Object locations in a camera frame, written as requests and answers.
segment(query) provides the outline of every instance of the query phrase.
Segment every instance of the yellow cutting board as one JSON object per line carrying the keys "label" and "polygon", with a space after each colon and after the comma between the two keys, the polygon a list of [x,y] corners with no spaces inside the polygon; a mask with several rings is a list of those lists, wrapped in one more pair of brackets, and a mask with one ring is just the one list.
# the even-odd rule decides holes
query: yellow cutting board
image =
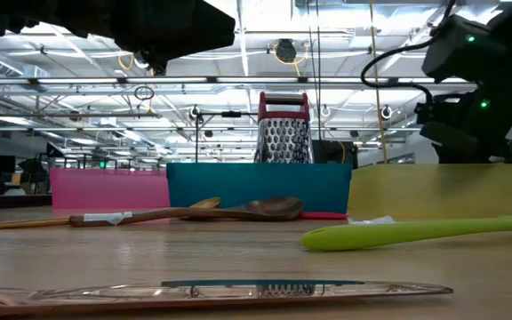
{"label": "yellow cutting board", "polygon": [[353,171],[348,215],[371,220],[512,214],[512,164],[381,164]]}

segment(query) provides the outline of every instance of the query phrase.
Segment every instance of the lime green spatula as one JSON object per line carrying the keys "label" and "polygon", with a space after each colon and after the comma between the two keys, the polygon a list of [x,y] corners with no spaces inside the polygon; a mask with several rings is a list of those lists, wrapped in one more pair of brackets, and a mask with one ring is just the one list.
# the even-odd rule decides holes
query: lime green spatula
{"label": "lime green spatula", "polygon": [[512,231],[512,216],[327,227],[307,232],[301,242],[309,250],[343,251],[495,231]]}

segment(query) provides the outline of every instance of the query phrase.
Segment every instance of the blue cutting board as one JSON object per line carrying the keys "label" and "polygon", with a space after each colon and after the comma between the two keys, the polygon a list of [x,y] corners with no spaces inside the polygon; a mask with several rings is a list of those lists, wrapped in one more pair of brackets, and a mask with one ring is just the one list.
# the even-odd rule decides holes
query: blue cutting board
{"label": "blue cutting board", "polygon": [[167,164],[171,206],[219,196],[229,208],[277,196],[303,200],[306,212],[347,212],[351,164]]}

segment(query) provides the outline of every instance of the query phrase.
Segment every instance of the white label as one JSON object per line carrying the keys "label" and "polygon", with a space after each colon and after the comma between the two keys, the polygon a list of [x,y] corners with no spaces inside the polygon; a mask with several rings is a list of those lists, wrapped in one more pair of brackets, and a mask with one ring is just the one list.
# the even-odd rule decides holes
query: white label
{"label": "white label", "polygon": [[107,221],[111,225],[116,226],[125,218],[131,218],[131,212],[116,212],[116,213],[86,213],[84,221]]}

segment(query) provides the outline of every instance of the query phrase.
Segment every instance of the wooden table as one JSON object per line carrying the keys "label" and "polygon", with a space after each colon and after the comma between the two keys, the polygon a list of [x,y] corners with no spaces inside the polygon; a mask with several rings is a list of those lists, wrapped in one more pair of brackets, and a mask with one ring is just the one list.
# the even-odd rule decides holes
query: wooden table
{"label": "wooden table", "polygon": [[[0,221],[50,216],[48,207],[0,211]],[[358,252],[304,251],[300,236],[328,224],[176,222],[4,230],[0,231],[0,286],[54,289],[213,278],[424,282],[450,286],[456,293],[335,306],[172,311],[163,313],[163,319],[512,319],[512,233]],[[157,319],[160,315],[114,318]]]}

